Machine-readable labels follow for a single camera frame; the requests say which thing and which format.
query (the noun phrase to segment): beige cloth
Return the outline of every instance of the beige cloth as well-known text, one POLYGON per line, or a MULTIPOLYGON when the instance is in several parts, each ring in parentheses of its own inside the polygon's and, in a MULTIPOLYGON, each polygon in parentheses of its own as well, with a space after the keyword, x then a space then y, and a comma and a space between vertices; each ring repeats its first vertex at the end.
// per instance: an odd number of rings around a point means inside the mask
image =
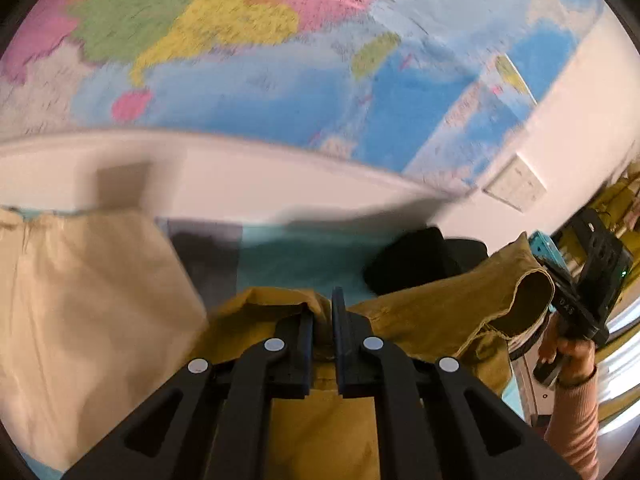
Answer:
POLYGON ((139 212, 0 210, 0 254, 0 416, 65 470, 182 365, 206 313, 139 212))

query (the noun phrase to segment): pink sleeve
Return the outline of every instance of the pink sleeve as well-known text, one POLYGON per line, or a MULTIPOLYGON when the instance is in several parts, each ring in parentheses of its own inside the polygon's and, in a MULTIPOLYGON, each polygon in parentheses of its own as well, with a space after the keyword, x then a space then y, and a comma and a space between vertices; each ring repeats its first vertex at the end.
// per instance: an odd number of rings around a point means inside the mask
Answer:
POLYGON ((556 384, 554 412, 545 440, 584 480, 598 476, 596 437, 598 434, 597 372, 581 386, 563 388, 556 384))

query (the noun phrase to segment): human arm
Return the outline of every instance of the human arm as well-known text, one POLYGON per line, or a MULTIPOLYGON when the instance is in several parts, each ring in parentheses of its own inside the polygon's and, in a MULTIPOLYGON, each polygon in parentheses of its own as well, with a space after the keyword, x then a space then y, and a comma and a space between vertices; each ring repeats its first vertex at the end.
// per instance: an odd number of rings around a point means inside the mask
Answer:
POLYGON ((538 351, 552 362, 556 351, 569 357, 556 381, 551 422, 545 440, 584 480, 598 476, 597 369, 593 341, 558 337, 558 314, 554 314, 538 351))

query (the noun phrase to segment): black cloth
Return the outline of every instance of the black cloth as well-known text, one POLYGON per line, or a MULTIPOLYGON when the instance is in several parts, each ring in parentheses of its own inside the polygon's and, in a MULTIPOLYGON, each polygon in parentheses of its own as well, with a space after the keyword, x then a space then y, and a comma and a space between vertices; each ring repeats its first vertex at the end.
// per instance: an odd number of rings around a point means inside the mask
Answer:
POLYGON ((363 277, 369 289, 382 296, 463 274, 487 258, 482 242, 445 240, 440 229, 433 226, 399 237, 376 255, 363 277))

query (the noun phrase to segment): yellow garment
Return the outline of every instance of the yellow garment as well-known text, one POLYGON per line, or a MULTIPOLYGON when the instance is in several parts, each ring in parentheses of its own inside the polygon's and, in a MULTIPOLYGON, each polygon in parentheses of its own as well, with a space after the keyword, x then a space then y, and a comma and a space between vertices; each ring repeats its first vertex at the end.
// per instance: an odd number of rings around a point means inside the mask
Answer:
MULTIPOLYGON (((458 357, 500 394, 511 377, 506 340, 533 325, 553 293, 551 279, 522 234, 471 272, 364 301, 350 310, 369 318, 376 335, 411 357, 428 362, 458 357)), ((316 318, 314 389, 304 401, 274 400, 265 478, 377 479, 373 401, 345 400, 335 391, 327 299, 308 290, 251 288, 212 314, 191 358, 213 363, 238 358, 273 335, 277 321, 299 312, 302 303, 316 318)))
POLYGON ((175 373, 206 313, 139 212, 0 210, 0 254, 0 417, 65 470, 175 373))
MULTIPOLYGON (((616 236, 633 256, 633 263, 623 283, 620 298, 640 276, 640 232, 627 229, 625 225, 625 215, 634 208, 634 201, 639 196, 640 176, 638 169, 637 163, 630 164, 626 170, 628 176, 621 176, 615 184, 607 187, 589 204, 589 207, 598 213, 604 227, 612 233, 616 233, 616 236)), ((567 251, 579 266, 587 260, 587 253, 571 227, 562 230, 558 247, 567 251)))

